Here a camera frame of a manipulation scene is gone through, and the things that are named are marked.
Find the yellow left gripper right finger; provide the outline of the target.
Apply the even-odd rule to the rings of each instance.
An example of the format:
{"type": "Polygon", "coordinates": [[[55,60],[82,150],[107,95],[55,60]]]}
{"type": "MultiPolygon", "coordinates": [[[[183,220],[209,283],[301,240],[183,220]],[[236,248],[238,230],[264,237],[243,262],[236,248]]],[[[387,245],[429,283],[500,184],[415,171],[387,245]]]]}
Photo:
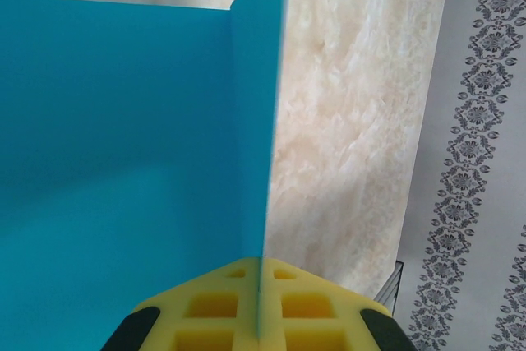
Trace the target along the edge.
{"type": "Polygon", "coordinates": [[[411,341],[378,302],[264,258],[261,351],[411,351],[411,341]]]}

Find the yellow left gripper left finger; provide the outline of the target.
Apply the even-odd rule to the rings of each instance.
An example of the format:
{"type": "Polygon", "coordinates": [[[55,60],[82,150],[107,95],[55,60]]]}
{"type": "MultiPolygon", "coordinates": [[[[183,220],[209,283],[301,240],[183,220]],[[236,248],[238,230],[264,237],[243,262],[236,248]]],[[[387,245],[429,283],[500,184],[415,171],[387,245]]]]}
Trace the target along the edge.
{"type": "Polygon", "coordinates": [[[242,258],[146,299],[104,351],[259,351],[260,263],[242,258]]]}

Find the aluminium side rail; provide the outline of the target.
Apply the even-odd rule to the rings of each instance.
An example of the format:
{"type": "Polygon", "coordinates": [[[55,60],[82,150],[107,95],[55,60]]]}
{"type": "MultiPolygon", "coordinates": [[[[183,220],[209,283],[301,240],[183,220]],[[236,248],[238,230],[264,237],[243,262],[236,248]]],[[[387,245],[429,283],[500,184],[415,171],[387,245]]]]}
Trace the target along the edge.
{"type": "Polygon", "coordinates": [[[391,273],[388,280],[381,287],[380,291],[374,297],[374,300],[379,304],[386,307],[390,314],[395,313],[395,305],[399,295],[399,287],[403,274],[404,263],[402,261],[396,261],[394,270],[391,273]]]}

